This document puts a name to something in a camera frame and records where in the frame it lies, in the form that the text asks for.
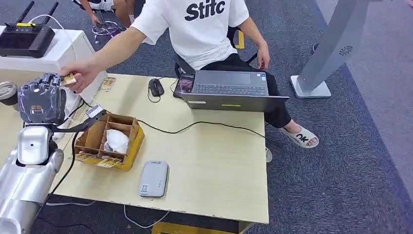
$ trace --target white plastic bag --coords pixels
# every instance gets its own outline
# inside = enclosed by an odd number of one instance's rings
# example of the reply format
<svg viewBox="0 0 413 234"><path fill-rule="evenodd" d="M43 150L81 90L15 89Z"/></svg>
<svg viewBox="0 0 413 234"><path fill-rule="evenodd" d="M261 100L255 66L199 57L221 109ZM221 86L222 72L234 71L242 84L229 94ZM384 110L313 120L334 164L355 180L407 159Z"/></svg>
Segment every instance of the white plastic bag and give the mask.
<svg viewBox="0 0 413 234"><path fill-rule="evenodd" d="M129 138L123 134L123 132L115 129L108 129L106 130L106 142L103 144L103 149L105 151L126 154L128 142Z"/></svg>

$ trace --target hand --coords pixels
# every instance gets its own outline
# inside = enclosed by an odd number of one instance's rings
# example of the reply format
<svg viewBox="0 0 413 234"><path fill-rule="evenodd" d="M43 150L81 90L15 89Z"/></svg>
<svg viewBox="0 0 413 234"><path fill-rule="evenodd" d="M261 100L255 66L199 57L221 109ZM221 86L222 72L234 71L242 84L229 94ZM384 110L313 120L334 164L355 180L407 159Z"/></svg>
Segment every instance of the hand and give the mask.
<svg viewBox="0 0 413 234"><path fill-rule="evenodd" d="M102 24L95 14L91 15L91 20L94 25L96 25L96 23Z"/></svg>
<svg viewBox="0 0 413 234"><path fill-rule="evenodd" d="M263 45L259 46L257 58L258 69L267 69L270 63L270 53L268 51L268 45L266 42L263 43Z"/></svg>
<svg viewBox="0 0 413 234"><path fill-rule="evenodd" d="M75 94L80 94L86 87L88 87L93 80L96 78L97 74L102 70L98 68L93 62L86 61L76 61L67 64L62 67L59 71L61 76L65 76L72 73L76 79L76 83L68 84L67 87L70 88Z"/></svg>

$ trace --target wooden table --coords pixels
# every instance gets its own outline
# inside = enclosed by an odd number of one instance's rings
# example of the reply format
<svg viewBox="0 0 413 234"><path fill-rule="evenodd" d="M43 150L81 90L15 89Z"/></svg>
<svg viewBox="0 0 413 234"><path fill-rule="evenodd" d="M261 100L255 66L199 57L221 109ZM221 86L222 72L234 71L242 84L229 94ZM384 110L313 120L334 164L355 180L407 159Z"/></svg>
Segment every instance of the wooden table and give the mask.
<svg viewBox="0 0 413 234"><path fill-rule="evenodd" d="M95 100L105 109L129 115L167 131L180 130L196 121L242 126L264 135L262 113L191 110L169 89L175 81L163 78L165 89L159 103L147 98L151 77L109 74L117 80L109 92L99 92ZM77 113L80 121L84 109ZM7 112L12 119L17 114ZM5 148L16 144L19 130L2 122L0 130L10 137ZM132 169L101 168L76 162L72 171L56 191L58 195L80 197L195 215L239 221L239 233L253 223L268 223L267 177L264 138L242 129L197 124L179 134L165 134L141 124L145 139ZM70 134L61 140L65 160L54 183L70 165ZM143 164L148 160L164 160L169 164L165 196L144 198L138 193Z"/></svg>

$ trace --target laptop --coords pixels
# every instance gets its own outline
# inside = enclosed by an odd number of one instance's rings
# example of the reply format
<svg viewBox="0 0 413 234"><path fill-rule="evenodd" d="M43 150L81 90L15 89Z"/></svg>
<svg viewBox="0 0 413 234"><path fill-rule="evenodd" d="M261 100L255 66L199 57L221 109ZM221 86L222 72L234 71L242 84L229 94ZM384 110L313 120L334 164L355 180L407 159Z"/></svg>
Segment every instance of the laptop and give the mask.
<svg viewBox="0 0 413 234"><path fill-rule="evenodd" d="M289 97L269 96L265 72L196 71L191 92L180 93L191 109L273 112Z"/></svg>

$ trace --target black pants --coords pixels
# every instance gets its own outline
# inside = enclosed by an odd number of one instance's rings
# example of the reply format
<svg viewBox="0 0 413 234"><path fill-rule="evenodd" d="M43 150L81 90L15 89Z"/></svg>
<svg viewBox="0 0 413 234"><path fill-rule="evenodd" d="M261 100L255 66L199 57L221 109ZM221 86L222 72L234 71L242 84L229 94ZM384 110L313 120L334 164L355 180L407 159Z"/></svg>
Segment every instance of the black pants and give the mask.
<svg viewBox="0 0 413 234"><path fill-rule="evenodd" d="M201 70L215 70L215 71L234 71L234 72L262 72L249 66L242 61L238 54L232 54L224 61L218 61L208 64ZM270 96L280 96L277 83L273 75L266 72L268 94ZM291 121L291 117L285 108L285 104L280 105L274 112L264 113L265 121L276 128L282 128Z"/></svg>

